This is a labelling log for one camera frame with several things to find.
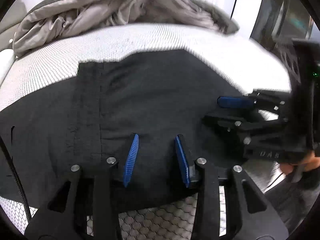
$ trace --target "black mount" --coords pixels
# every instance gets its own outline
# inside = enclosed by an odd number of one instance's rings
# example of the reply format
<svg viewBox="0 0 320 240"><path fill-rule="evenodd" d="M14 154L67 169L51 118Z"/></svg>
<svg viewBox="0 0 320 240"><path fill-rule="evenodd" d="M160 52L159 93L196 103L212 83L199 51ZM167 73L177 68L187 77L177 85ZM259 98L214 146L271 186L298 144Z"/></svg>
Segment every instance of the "black mount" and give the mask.
<svg viewBox="0 0 320 240"><path fill-rule="evenodd" d="M97 167L93 186L93 236L75 229L75 202L82 169L73 165L66 179L30 220L25 237L28 240L81 240L121 239L118 214L113 209L110 184L111 171L117 162L109 164L104 160Z"/></svg>
<svg viewBox="0 0 320 240"><path fill-rule="evenodd" d="M180 141L184 140L181 134L177 137ZM191 240L287 239L288 230L279 215L241 166L225 169L214 166L204 158L192 159L186 143L182 151L177 151L177 157L183 181L184 176L190 174L189 167L193 165L199 178L197 209ZM182 159L185 160L183 165L180 163ZM227 234L221 237L219 237L219 186L224 186L227 211Z"/></svg>
<svg viewBox="0 0 320 240"><path fill-rule="evenodd" d="M239 141L244 145L246 158L297 163L306 155L306 136L295 136L294 140L292 139L287 114L290 107L288 102L289 93L268 90L255 90L243 98L220 97L218 106L222 108L241 108L247 111L261 109L277 114L278 119L248 122L240 116L209 113L206 121L216 123L226 130L235 130Z"/></svg>

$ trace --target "white mesh surface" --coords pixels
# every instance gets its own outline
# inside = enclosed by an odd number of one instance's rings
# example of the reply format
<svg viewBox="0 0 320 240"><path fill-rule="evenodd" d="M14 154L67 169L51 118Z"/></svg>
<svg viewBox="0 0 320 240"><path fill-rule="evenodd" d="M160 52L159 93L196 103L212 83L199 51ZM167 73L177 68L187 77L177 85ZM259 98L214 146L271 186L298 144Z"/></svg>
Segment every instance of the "white mesh surface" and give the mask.
<svg viewBox="0 0 320 240"><path fill-rule="evenodd" d="M97 29L55 41L16 60L0 87L0 111L33 91L75 76L79 62L120 61L138 51L173 49L192 53L243 93L251 93L254 88L290 89L280 61L254 42L198 27L134 24ZM251 175L256 170L262 171L256 165L247 165L246 170ZM190 197L160 208L120 214L123 236L125 239L190 239L195 203L196 199ZM23 233L27 222L22 204L0 198L0 205ZM222 235L226 229L222 192L220 211ZM88 218L89 234L92 233L90 221Z"/></svg>

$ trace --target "honeycomb mesh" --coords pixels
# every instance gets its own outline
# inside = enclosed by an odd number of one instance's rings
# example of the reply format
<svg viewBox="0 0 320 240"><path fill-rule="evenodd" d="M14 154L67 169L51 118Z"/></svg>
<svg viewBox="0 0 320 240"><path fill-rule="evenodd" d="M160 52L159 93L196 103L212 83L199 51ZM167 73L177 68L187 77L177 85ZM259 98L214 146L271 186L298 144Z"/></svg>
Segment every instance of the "honeycomb mesh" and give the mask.
<svg viewBox="0 0 320 240"><path fill-rule="evenodd" d="M219 187L220 236L226 234L226 202L224 188ZM26 213L21 203L0 197L0 205L11 222L24 234L28 225ZM129 211L119 214L122 237L125 240L191 238L195 220L197 194L168 205L156 208ZM30 207L33 217L37 209ZM93 236L92 216L87 216L87 234Z"/></svg>

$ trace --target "human hand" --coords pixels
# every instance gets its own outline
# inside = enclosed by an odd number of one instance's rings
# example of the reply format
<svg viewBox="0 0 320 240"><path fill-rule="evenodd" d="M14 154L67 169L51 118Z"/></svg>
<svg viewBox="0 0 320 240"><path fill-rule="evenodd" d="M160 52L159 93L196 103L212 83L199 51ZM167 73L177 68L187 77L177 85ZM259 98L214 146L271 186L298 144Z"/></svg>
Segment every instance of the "human hand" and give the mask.
<svg viewBox="0 0 320 240"><path fill-rule="evenodd" d="M293 168L297 165L306 164L304 171L311 171L320 167L320 157L315 156L315 152L311 151L307 154L303 160L297 164L281 163L280 169L285 174L288 175L293 171Z"/></svg>

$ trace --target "metal screw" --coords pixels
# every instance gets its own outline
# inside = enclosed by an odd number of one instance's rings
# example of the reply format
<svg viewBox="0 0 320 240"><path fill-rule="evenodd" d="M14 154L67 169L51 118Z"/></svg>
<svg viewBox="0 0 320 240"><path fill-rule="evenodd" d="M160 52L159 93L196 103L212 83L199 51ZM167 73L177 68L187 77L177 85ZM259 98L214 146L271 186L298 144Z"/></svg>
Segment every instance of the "metal screw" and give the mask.
<svg viewBox="0 0 320 240"><path fill-rule="evenodd" d="M77 164L71 166L71 170L72 170L72 171L79 171L79 169L80 169L80 166L77 165Z"/></svg>
<svg viewBox="0 0 320 240"><path fill-rule="evenodd" d="M109 164L114 164L116 161L117 161L117 160L116 160L115 157L109 157L109 158L107 159L107 163L109 163Z"/></svg>
<svg viewBox="0 0 320 240"><path fill-rule="evenodd" d="M198 158L197 159L197 163L199 164L206 164L207 163L207 160L205 158Z"/></svg>
<svg viewBox="0 0 320 240"><path fill-rule="evenodd" d="M233 170L234 170L235 172L241 172L241 171L242 171L242 167L239 166L239 165L236 165L236 166L233 166Z"/></svg>
<svg viewBox="0 0 320 240"><path fill-rule="evenodd" d="M244 138L244 140L243 140L243 143L244 144L249 144L251 142L251 138L250 137L246 137L246 138Z"/></svg>

